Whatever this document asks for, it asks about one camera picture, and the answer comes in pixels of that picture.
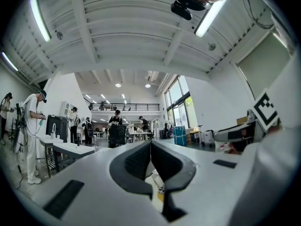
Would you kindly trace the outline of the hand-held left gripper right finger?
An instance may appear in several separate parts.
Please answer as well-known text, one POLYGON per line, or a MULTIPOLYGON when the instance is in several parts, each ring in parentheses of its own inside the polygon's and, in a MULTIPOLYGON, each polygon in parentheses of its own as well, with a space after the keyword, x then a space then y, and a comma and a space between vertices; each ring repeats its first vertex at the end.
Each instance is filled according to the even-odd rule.
POLYGON ((196 165, 190 158, 156 141, 151 142, 150 158, 165 187, 162 215, 169 222, 173 222, 183 217, 186 212, 176 207, 172 193, 189 185, 196 174, 196 165))

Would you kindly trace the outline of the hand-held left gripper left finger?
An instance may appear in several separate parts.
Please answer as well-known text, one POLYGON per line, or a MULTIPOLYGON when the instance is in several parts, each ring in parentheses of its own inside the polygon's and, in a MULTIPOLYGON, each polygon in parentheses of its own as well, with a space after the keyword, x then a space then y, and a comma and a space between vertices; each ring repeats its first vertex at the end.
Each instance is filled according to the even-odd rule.
POLYGON ((128 193, 146 195, 152 199, 152 186, 145 182, 150 161, 151 142, 145 141, 115 157, 110 163, 110 175, 128 193))

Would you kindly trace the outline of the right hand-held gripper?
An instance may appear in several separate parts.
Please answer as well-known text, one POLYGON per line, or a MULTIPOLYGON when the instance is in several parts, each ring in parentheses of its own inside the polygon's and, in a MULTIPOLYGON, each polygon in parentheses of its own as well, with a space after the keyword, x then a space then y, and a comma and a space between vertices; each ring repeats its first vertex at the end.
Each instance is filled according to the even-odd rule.
MULTIPOLYGON (((228 133, 237 127, 215 131, 214 140, 228 141, 228 133)), ((235 151, 242 153, 248 145, 262 141, 265 136, 278 131, 281 127, 279 114, 268 95, 268 89, 264 89, 254 105, 247 110, 247 121, 239 126, 239 140, 235 143, 235 151)))

